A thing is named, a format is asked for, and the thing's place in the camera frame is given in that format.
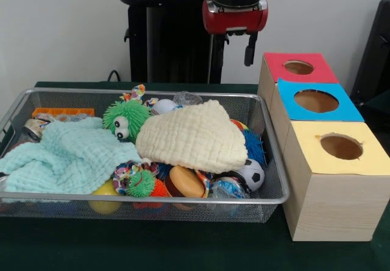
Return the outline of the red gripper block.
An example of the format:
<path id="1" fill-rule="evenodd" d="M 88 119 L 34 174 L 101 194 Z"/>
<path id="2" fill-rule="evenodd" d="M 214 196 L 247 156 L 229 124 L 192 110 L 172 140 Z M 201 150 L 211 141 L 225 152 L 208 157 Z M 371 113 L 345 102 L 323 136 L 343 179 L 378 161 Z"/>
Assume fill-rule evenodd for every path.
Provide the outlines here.
<path id="1" fill-rule="evenodd" d="M 213 0 L 205 0 L 202 4 L 202 18 L 205 30 L 209 34 L 215 35 L 216 67 L 223 67 L 226 34 L 234 32 L 249 33 L 244 65 L 253 65 L 258 32 L 263 30 L 268 19 L 267 0 L 259 0 L 256 5 L 245 9 L 221 7 L 216 5 Z"/>

